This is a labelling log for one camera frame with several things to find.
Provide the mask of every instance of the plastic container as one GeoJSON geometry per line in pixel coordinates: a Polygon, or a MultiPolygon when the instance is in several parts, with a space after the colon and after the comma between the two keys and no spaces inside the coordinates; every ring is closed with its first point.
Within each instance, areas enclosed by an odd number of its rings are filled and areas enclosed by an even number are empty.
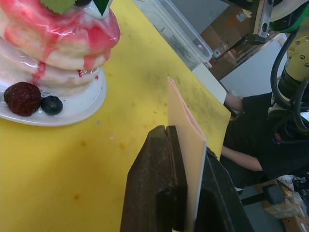
{"type": "Polygon", "coordinates": [[[141,10],[190,70],[211,59],[211,48],[170,0],[148,1],[141,10]]]}

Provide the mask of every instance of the cardboard box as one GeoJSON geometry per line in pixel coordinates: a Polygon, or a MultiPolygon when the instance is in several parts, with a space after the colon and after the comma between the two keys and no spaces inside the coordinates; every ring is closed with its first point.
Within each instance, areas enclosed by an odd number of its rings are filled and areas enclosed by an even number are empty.
{"type": "Polygon", "coordinates": [[[281,220],[285,232],[309,232],[309,221],[299,216],[288,217],[281,220]]]}
{"type": "MultiPolygon", "coordinates": [[[[270,180],[267,182],[264,182],[262,184],[256,185],[256,190],[258,193],[263,192],[262,188],[266,185],[272,185],[272,184],[278,184],[277,180],[270,180]]],[[[290,218],[296,215],[301,214],[301,209],[298,204],[296,204],[294,201],[290,200],[289,198],[285,198],[285,201],[272,205],[268,201],[262,201],[262,207],[263,209],[270,213],[271,215],[275,216],[276,218],[282,219],[282,218],[290,218]]]]}
{"type": "Polygon", "coordinates": [[[201,37],[215,51],[222,44],[229,42],[228,49],[249,33],[250,20],[240,7],[229,6],[210,26],[201,37]]]}

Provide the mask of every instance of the yellow table surface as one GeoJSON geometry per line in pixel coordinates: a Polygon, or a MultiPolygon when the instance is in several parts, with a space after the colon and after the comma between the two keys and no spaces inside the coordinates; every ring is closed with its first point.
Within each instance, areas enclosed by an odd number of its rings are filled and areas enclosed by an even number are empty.
{"type": "Polygon", "coordinates": [[[230,113],[131,0],[112,9],[122,38],[97,113],[58,128],[0,119],[1,232],[119,231],[127,172],[148,131],[167,124],[168,75],[220,154],[230,113]]]}

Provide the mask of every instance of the black shirt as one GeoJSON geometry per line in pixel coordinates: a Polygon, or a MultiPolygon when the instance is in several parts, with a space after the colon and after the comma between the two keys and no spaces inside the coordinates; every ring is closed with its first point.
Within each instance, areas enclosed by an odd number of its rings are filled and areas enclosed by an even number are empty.
{"type": "Polygon", "coordinates": [[[267,179],[309,171],[308,144],[279,144],[273,139],[274,122],[268,120],[271,93],[243,99],[244,113],[227,127],[224,145],[256,157],[267,179]]]}

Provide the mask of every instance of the person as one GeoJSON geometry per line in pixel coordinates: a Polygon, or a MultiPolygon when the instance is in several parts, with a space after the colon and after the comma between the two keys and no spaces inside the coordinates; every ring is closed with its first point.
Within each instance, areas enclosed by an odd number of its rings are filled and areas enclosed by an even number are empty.
{"type": "Polygon", "coordinates": [[[243,99],[228,94],[225,99],[227,107],[243,112],[228,124],[220,159],[237,190],[309,171],[309,141],[282,144],[274,139],[276,122],[268,119],[267,112],[271,98],[272,93],[243,99]]]}

